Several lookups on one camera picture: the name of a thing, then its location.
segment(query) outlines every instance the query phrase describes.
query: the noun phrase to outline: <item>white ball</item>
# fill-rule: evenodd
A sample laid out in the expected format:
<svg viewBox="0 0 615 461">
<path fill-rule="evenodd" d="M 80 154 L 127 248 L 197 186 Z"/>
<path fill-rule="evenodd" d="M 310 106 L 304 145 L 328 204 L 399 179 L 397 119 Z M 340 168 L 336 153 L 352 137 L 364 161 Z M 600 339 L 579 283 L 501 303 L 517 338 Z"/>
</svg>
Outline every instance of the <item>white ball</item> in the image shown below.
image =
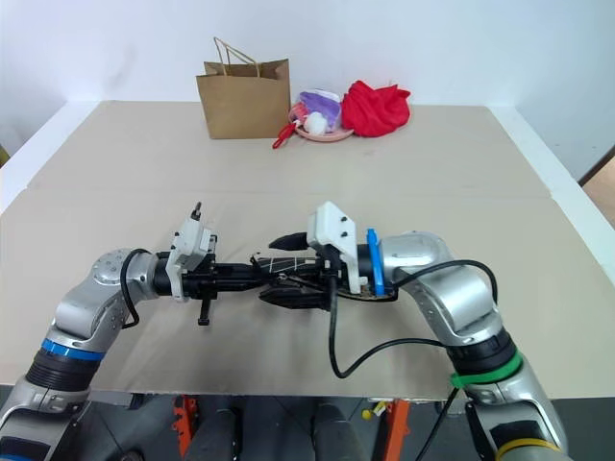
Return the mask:
<svg viewBox="0 0 615 461">
<path fill-rule="evenodd" d="M 327 119 L 320 112 L 312 112 L 304 122 L 304 129 L 310 134 L 324 134 L 327 130 Z"/>
</svg>

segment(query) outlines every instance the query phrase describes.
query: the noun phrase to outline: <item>red cloth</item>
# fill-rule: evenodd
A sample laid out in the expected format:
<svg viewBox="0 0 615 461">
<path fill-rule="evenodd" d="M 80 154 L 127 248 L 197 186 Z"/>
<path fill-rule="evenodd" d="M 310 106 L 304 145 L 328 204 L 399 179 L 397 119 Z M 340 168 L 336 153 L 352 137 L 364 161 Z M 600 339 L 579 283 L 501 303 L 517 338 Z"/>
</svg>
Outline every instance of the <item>red cloth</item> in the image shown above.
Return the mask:
<svg viewBox="0 0 615 461">
<path fill-rule="evenodd" d="M 409 95 L 397 85 L 373 89 L 357 80 L 342 101 L 342 127 L 367 137 L 392 133 L 410 118 Z"/>
</svg>

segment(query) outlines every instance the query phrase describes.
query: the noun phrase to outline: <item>beige table surface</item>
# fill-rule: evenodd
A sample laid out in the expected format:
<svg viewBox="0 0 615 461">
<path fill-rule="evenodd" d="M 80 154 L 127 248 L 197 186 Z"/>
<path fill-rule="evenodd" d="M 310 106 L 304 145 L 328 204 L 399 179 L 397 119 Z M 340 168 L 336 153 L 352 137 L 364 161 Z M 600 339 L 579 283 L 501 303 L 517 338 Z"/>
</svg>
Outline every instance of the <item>beige table surface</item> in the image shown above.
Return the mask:
<svg viewBox="0 0 615 461">
<path fill-rule="evenodd" d="M 104 103 L 0 220 L 0 381 L 14 382 L 62 295 L 98 255 L 168 248 L 203 201 L 218 260 L 244 262 L 335 201 L 360 230 L 433 231 L 496 272 L 506 328 L 552 398 L 615 394 L 615 289 L 485 108 L 419 107 L 379 139 L 209 140 L 200 105 Z M 92 386 L 132 392 L 443 399 L 451 366 L 425 346 L 381 352 L 346 380 L 327 355 L 329 316 L 221 294 L 212 326 L 199 304 L 137 306 Z M 379 341 L 431 336 L 413 300 L 342 302 L 342 366 Z"/>
</svg>

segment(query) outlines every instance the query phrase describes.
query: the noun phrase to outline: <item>orange stand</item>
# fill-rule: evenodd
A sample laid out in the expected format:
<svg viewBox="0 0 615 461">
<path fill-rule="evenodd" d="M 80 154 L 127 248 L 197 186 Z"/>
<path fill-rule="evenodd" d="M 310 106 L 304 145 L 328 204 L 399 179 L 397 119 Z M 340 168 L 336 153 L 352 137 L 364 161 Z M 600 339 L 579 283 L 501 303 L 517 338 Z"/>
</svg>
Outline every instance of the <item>orange stand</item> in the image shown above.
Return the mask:
<svg viewBox="0 0 615 461">
<path fill-rule="evenodd" d="M 181 395 L 175 398 L 175 403 L 173 405 L 175 423 L 173 423 L 172 427 L 173 430 L 177 431 L 180 456 L 182 458 L 184 458 L 190 446 L 190 442 L 192 442 L 194 432 L 196 431 L 198 411 L 198 403 L 193 397 Z"/>
<path fill-rule="evenodd" d="M 386 407 L 386 446 L 382 461 L 399 461 L 404 447 L 404 437 L 410 433 L 407 426 L 407 416 L 410 413 L 410 402 L 395 400 Z"/>
</svg>

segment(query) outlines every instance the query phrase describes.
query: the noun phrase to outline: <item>black cable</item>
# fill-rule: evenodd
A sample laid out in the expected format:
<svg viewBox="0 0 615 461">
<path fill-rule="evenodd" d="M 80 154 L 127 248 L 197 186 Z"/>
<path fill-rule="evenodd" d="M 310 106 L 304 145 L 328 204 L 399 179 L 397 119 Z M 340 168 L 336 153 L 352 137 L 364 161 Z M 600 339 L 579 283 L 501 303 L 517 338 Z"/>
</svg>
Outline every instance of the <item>black cable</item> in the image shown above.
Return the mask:
<svg viewBox="0 0 615 461">
<path fill-rule="evenodd" d="M 410 283 L 411 281 L 414 281 L 418 279 L 419 277 L 424 276 L 426 274 L 440 271 L 442 269 L 446 269 L 447 267 L 455 267 L 455 266 L 474 266 L 474 267 L 478 267 L 479 269 L 481 269 L 489 277 L 489 281 L 491 282 L 491 296 L 493 297 L 493 302 L 498 303 L 498 282 L 496 281 L 495 274 L 493 273 L 493 271 L 491 271 L 491 269 L 489 269 L 489 266 L 487 266 L 486 264 L 483 264 L 480 261 L 475 261 L 474 259 L 455 259 L 453 261 L 433 264 L 430 267 L 421 269 L 420 271 L 417 271 L 414 274 L 410 274 L 406 277 L 403 277 L 402 279 L 395 281 L 393 285 L 396 288 L 399 288 L 405 285 L 406 283 Z"/>
<path fill-rule="evenodd" d="M 344 379 L 350 376 L 365 360 L 374 355 L 376 352 L 380 352 L 386 348 L 390 348 L 392 346 L 398 346 L 400 344 L 427 344 L 430 346 L 436 346 L 439 348 L 443 348 L 444 345 L 439 341 L 435 341 L 434 339 L 425 339 L 425 338 L 402 338 L 402 339 L 394 339 L 392 341 L 387 341 L 385 343 L 379 344 L 376 347 L 370 349 L 368 352 L 364 353 L 361 357 L 359 357 L 349 368 L 348 370 L 342 372 L 337 365 L 337 358 L 335 357 L 335 330 L 337 327 L 337 278 L 336 276 L 329 277 L 329 307 L 331 311 L 331 319 L 329 324 L 329 360 L 331 362 L 331 366 L 333 368 L 333 372 L 340 379 Z"/>
<path fill-rule="evenodd" d="M 290 281 L 294 281 L 295 283 L 299 283 L 300 285 L 306 286 L 307 288 L 311 288 L 312 290 L 317 290 L 321 293 L 323 293 L 323 287 L 320 285 L 317 285 L 316 283 L 312 283 L 311 281 L 307 281 L 307 280 L 303 280 L 303 279 L 299 279 L 296 277 L 288 277 L 287 278 Z M 395 301 L 393 299 L 387 298 L 385 300 L 373 300 L 370 298 L 361 298 L 360 295 L 348 295 L 346 293 L 341 293 L 341 292 L 337 292 L 337 296 L 339 296 L 340 298 L 344 298 L 346 300 L 352 300 L 352 301 L 359 301 L 361 303 L 390 303 L 391 301 Z"/>
<path fill-rule="evenodd" d="M 449 397 L 446 399 L 446 403 L 444 403 L 444 406 L 442 407 L 442 411 L 440 411 L 440 414 L 438 415 L 438 419 L 435 420 L 435 424 L 431 428 L 429 437 L 425 441 L 425 444 L 421 448 L 421 451 L 419 451 L 419 454 L 416 456 L 416 461 L 421 461 L 425 457 L 425 453 L 427 453 L 427 450 L 430 448 L 431 442 L 433 442 L 433 439 L 435 439 L 435 435 L 437 434 L 438 429 L 442 425 L 442 422 L 444 422 L 444 418 L 449 412 L 449 408 L 451 407 L 451 404 L 453 403 L 453 400 L 457 396 L 458 392 L 459 389 L 455 387 L 453 388 L 453 391 L 451 391 L 451 394 L 449 394 Z"/>
<path fill-rule="evenodd" d="M 122 329 L 135 327 L 139 322 L 138 314 L 136 313 L 136 309 L 135 309 L 135 304 L 133 303 L 133 300 L 131 299 L 131 294 L 128 291 L 128 283 L 126 282 L 126 274 L 128 273 L 128 266 L 130 265 L 133 257 L 135 257 L 136 255 L 140 255 L 141 253 L 150 253 L 150 252 L 148 252 L 147 250 L 143 250 L 142 248 L 137 248 L 135 250 L 132 250 L 130 253 L 128 253 L 128 255 L 126 256 L 126 259 L 124 259 L 124 263 L 122 264 L 122 269 L 119 273 L 119 286 L 122 289 L 122 296 L 124 297 L 124 302 L 126 303 L 126 307 L 128 308 L 128 311 L 133 316 L 133 321 L 128 324 L 124 324 L 122 326 Z"/>
</svg>

